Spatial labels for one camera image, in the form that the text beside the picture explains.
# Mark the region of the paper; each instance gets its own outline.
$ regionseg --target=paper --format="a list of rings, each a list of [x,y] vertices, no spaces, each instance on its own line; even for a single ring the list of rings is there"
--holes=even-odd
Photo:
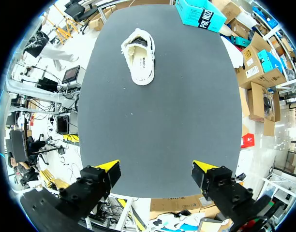
[[[250,65],[252,65],[253,64],[253,59],[252,58],[250,58],[249,60],[247,60],[247,66],[249,67]]]
[[[206,206],[206,205],[212,204],[212,201],[207,201],[205,199],[205,197],[200,197],[199,200],[200,200],[202,206]]]
[[[252,77],[253,75],[256,75],[259,72],[258,66],[254,66],[253,68],[246,71],[247,78]]]

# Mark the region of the table leg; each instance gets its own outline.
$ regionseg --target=table leg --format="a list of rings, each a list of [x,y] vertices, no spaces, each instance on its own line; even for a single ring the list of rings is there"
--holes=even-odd
[[[105,15],[104,15],[104,12],[103,12],[103,10],[102,10],[101,7],[99,7],[98,10],[99,10],[99,12],[100,12],[100,14],[101,14],[101,19],[102,19],[103,23],[105,24],[105,22],[106,22],[106,17],[105,17]]]

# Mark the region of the white cloth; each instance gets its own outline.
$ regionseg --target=white cloth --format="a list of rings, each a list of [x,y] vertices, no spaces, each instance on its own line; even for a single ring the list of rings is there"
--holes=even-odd
[[[40,53],[40,57],[53,59],[55,67],[58,71],[62,69],[59,59],[69,62],[73,61],[73,54],[56,49],[51,43],[47,43]]]

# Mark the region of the desk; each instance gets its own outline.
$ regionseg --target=desk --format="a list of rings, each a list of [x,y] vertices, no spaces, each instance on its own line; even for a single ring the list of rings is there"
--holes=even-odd
[[[155,42],[155,76],[133,83],[121,43],[135,28]],[[80,92],[83,166],[121,161],[112,192],[147,198],[191,196],[193,160],[235,173],[241,139],[237,79],[219,36],[181,23],[175,6],[115,11],[102,28]]]

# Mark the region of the label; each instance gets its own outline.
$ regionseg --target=label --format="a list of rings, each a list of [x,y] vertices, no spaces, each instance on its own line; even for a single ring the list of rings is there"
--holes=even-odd
[[[210,25],[210,20],[212,18],[212,16],[214,15],[214,13],[212,11],[209,10],[203,10],[200,19],[198,20],[199,28],[204,28],[204,29],[208,29],[209,25]]]
[[[202,206],[206,206],[206,205],[210,205],[210,204],[212,204],[212,201],[207,201],[207,200],[205,199],[205,197],[200,197],[199,200],[200,200]]]
[[[252,77],[253,75],[256,75],[259,72],[258,66],[254,66],[253,68],[246,71],[247,78]]]
[[[252,58],[250,58],[249,60],[247,60],[247,66],[249,67],[250,65],[252,65],[253,64],[253,59]]]

